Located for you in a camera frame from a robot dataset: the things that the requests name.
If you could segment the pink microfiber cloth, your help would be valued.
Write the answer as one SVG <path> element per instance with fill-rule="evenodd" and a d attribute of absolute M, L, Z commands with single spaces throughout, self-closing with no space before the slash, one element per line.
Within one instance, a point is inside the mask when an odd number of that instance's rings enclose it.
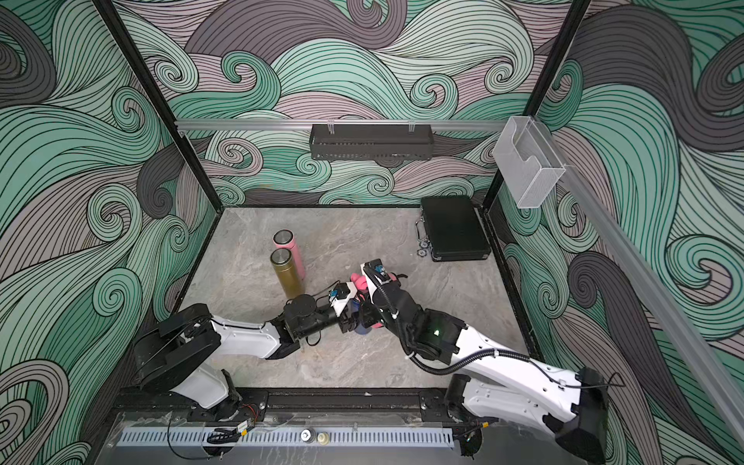
<path fill-rule="evenodd" d="M 362 274 L 354 273 L 351 276 L 351 282 L 353 282 L 356 285 L 357 287 L 356 289 L 358 290 L 356 297 L 352 301 L 359 301 L 360 308 L 362 308 L 362 304 L 364 304 L 364 300 L 365 300 L 365 291 L 367 290 L 365 279 L 362 276 Z M 376 324 L 374 325 L 373 329 L 384 329 L 384 327 L 380 324 Z"/>

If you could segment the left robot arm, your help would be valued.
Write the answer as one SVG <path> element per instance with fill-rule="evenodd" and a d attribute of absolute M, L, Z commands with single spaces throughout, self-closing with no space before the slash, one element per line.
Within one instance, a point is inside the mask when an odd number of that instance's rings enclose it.
<path fill-rule="evenodd" d="M 225 407 L 232 414 L 238 408 L 238 391 L 226 370 L 207 363 L 212 355 L 282 360 L 296 352 L 304 338 L 327 327 L 354 331 L 362 302 L 354 293 L 341 298 L 333 291 L 327 303 L 302 294 L 286 303 L 279 316 L 257 326 L 217 317 L 203 303 L 191 305 L 134 343 L 139 388 L 177 393 L 205 410 Z"/>

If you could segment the blue thermos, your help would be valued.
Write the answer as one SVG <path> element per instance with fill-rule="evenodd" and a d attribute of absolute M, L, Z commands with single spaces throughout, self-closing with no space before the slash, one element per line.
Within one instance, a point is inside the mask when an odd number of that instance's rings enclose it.
<path fill-rule="evenodd" d="M 360 308 L 360 310 L 354 313 L 354 318 L 356 322 L 354 332 L 361 335 L 370 333 L 374 325 L 378 323 L 375 314 L 372 311 L 363 308 Z"/>

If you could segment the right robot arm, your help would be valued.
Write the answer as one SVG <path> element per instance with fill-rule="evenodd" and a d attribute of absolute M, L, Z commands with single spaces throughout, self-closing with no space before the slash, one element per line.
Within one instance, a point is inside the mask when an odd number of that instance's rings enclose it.
<path fill-rule="evenodd" d="M 417 368 L 448 376 L 449 408 L 469 435 L 491 420 L 548 434 L 586 462 L 606 462 L 610 381 L 539 362 L 493 341 L 446 312 L 424 309 L 396 281 L 366 285 L 363 308 L 393 333 Z"/>

